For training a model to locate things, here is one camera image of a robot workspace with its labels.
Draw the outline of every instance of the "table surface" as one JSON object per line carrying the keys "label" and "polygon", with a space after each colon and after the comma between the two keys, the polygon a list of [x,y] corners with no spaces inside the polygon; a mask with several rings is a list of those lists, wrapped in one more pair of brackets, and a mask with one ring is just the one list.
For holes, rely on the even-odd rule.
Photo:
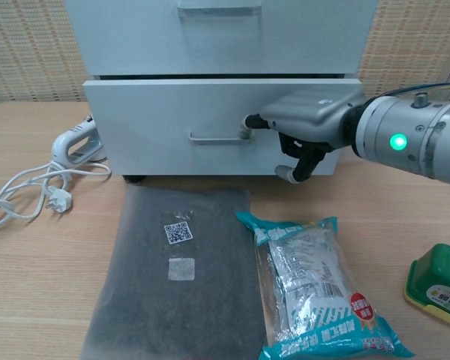
{"label": "table surface", "polygon": [[[86,103],[0,104],[0,187],[50,160],[53,140],[89,112]],[[252,211],[273,220],[337,215],[338,241],[358,288],[415,353],[450,359],[450,326],[405,302],[410,263],[450,244],[450,185],[364,161],[340,162],[333,176],[291,185],[278,178],[154,177],[179,189],[245,188]],[[37,189],[16,197],[31,209]],[[73,210],[46,209],[0,229],[0,360],[77,359],[104,282],[125,183],[114,175],[77,178]]]}

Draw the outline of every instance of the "green indicator light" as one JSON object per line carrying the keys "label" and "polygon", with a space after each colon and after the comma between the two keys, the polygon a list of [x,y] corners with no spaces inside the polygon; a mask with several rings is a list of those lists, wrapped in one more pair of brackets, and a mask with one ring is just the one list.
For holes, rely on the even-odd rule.
{"label": "green indicator light", "polygon": [[407,147],[408,140],[402,133],[396,133],[390,138],[390,146],[397,152],[401,152]]}

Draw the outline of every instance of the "open drawer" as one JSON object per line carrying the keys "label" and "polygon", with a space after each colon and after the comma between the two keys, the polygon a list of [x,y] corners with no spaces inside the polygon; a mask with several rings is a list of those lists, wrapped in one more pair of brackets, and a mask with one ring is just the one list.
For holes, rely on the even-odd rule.
{"label": "open drawer", "polygon": [[[122,175],[273,175],[297,160],[278,133],[238,137],[242,119],[305,86],[359,87],[355,79],[91,80],[84,85],[112,168]],[[338,152],[315,175],[332,174]]]}
{"label": "open drawer", "polygon": [[90,75],[354,74],[377,0],[66,0]]}

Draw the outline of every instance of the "gray bag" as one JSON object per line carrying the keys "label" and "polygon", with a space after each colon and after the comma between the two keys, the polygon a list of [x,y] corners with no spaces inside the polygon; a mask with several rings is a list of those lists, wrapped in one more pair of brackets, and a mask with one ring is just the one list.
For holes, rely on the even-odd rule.
{"label": "gray bag", "polygon": [[251,360],[266,339],[238,190],[129,185],[82,360]]}

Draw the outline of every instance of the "packaged food bag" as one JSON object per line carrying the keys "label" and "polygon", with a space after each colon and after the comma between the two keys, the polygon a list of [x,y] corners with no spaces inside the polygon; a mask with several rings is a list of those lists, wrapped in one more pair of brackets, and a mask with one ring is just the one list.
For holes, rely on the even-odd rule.
{"label": "packaged food bag", "polygon": [[335,240],[336,217],[308,225],[248,212],[237,217],[259,245],[265,313],[273,319],[271,346],[259,360],[414,356],[351,284]]}

